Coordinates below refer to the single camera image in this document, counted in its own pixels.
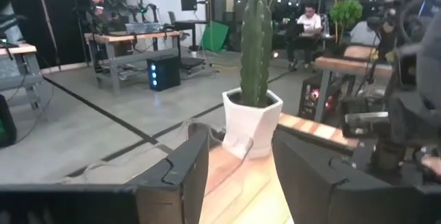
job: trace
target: wooden table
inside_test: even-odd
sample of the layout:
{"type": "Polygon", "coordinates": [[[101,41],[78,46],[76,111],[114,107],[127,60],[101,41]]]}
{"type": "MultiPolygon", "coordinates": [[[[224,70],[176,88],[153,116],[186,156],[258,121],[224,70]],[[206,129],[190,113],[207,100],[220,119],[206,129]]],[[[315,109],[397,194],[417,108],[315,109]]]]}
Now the wooden table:
{"type": "Polygon", "coordinates": [[[147,61],[148,59],[181,55],[181,47],[179,43],[180,32],[177,31],[136,35],[127,34],[126,32],[113,32],[112,34],[113,35],[97,35],[86,33],[84,34],[84,38],[89,45],[90,57],[95,69],[95,77],[98,86],[101,87],[103,81],[109,81],[112,84],[113,91],[116,95],[119,94],[121,89],[121,79],[126,79],[128,76],[135,74],[144,73],[147,63],[145,64],[145,68],[142,70],[120,70],[121,66],[139,61],[147,61]],[[154,48],[154,51],[152,52],[145,51],[119,57],[115,55],[114,46],[118,45],[120,42],[134,41],[135,39],[166,39],[167,37],[171,38],[173,41],[172,48],[165,50],[157,50],[157,48],[154,48]],[[107,55],[107,61],[104,65],[100,65],[99,60],[96,57],[101,50],[105,50],[105,53],[101,53],[101,56],[104,56],[103,54],[107,55]]]}
{"type": "Polygon", "coordinates": [[[5,48],[0,49],[2,73],[0,91],[25,88],[26,96],[14,96],[8,101],[10,107],[27,105],[30,103],[33,110],[43,111],[50,100],[50,87],[45,83],[41,74],[40,65],[37,61],[37,49],[35,46],[23,43],[18,48],[9,48],[12,59],[5,48]],[[16,70],[20,75],[9,76],[9,71],[16,70]]]}
{"type": "MultiPolygon", "coordinates": [[[[281,114],[279,124],[346,145],[351,150],[358,144],[356,140],[344,138],[339,129],[295,116],[281,114]]],[[[241,163],[221,147],[212,150],[199,223],[294,223],[272,155],[266,159],[241,163]]]]}
{"type": "MultiPolygon", "coordinates": [[[[341,73],[350,75],[347,94],[351,94],[357,76],[364,77],[372,68],[369,61],[372,48],[360,45],[349,46],[345,50],[346,57],[360,59],[360,61],[348,61],[344,59],[318,57],[316,59],[316,67],[323,71],[322,81],[320,83],[320,92],[327,92],[333,73],[341,73]]],[[[390,65],[377,65],[374,71],[375,78],[388,79],[392,74],[390,65]]],[[[314,120],[321,123],[325,117],[325,104],[327,97],[318,97],[316,115],[314,120]]]]}

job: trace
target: green plant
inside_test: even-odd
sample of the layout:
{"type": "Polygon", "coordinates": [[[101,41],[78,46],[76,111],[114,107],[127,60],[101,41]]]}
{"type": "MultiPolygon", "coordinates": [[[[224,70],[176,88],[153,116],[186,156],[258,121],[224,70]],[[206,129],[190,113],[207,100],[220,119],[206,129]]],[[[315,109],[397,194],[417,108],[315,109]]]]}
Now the green plant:
{"type": "Polygon", "coordinates": [[[267,0],[248,0],[243,15],[240,62],[240,100],[250,107],[266,107],[268,68],[273,28],[267,0]]]}
{"type": "Polygon", "coordinates": [[[340,38],[347,28],[350,28],[357,23],[361,17],[362,11],[362,5],[355,0],[341,1],[332,7],[329,15],[331,16],[332,21],[336,22],[340,29],[340,38]]]}

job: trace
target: white pot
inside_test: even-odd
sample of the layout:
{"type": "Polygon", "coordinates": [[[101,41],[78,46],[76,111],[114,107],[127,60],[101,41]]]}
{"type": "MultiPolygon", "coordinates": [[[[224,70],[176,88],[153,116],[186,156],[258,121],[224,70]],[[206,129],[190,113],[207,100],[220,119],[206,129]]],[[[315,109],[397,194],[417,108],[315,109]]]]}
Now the white pot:
{"type": "Polygon", "coordinates": [[[222,93],[227,122],[222,146],[240,159],[270,155],[271,140],[282,112],[282,99],[268,90],[267,96],[274,104],[253,108],[233,103],[229,96],[236,93],[240,93],[240,88],[222,93]]]}

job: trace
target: concrete floor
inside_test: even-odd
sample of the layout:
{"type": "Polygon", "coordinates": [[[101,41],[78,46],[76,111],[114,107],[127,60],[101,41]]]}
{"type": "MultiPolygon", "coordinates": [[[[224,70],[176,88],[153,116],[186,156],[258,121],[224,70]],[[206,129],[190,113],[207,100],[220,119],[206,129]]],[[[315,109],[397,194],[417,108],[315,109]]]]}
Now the concrete floor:
{"type": "MultiPolygon", "coordinates": [[[[222,102],[223,91],[238,87],[239,54],[209,55],[221,72],[215,77],[183,81],[182,85],[163,92],[153,92],[145,82],[125,85],[119,96],[111,87],[98,89],[93,69],[83,68],[49,75],[66,87],[105,111],[123,119],[140,131],[153,136],[162,130],[188,120],[222,102]]],[[[285,60],[272,61],[269,85],[284,100],[283,112],[297,114],[304,72],[287,73],[285,60]]],[[[29,107],[11,109],[19,133],[31,130],[35,117],[29,107]]],[[[46,110],[47,121],[39,121],[31,133],[16,145],[0,150],[0,183],[52,183],[63,181],[65,175],[100,161],[124,147],[135,144],[141,137],[113,122],[65,92],[54,88],[52,102],[46,110]]],[[[223,108],[198,118],[210,125],[223,126],[223,108]]],[[[157,139],[174,149],[185,138],[180,129],[157,139]]],[[[72,183],[124,183],[143,172],[167,154],[147,143],[82,176],[69,179],[72,183]]]]}

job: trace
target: black curtain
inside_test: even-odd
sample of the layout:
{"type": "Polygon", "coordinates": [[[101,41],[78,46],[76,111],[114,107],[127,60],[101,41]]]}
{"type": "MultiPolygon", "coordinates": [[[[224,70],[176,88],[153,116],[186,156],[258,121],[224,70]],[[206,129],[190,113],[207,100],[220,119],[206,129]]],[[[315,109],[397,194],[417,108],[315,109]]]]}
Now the black curtain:
{"type": "Polygon", "coordinates": [[[43,8],[40,0],[12,0],[12,7],[16,14],[27,18],[19,22],[23,38],[39,51],[37,59],[41,68],[56,66],[55,47],[52,45],[50,33],[46,25],[43,8]]]}
{"type": "MultiPolygon", "coordinates": [[[[90,4],[90,0],[76,1],[79,7],[88,7],[90,4]]],[[[45,3],[57,43],[60,64],[68,65],[84,62],[82,43],[85,43],[85,41],[74,11],[74,0],[45,0],[45,3]]],[[[23,33],[23,38],[37,47],[40,54],[40,66],[42,68],[56,66],[56,53],[40,0],[13,0],[12,6],[16,14],[28,18],[27,21],[22,21],[19,27],[23,33]]],[[[86,56],[90,59],[87,46],[85,48],[86,56]]]]}

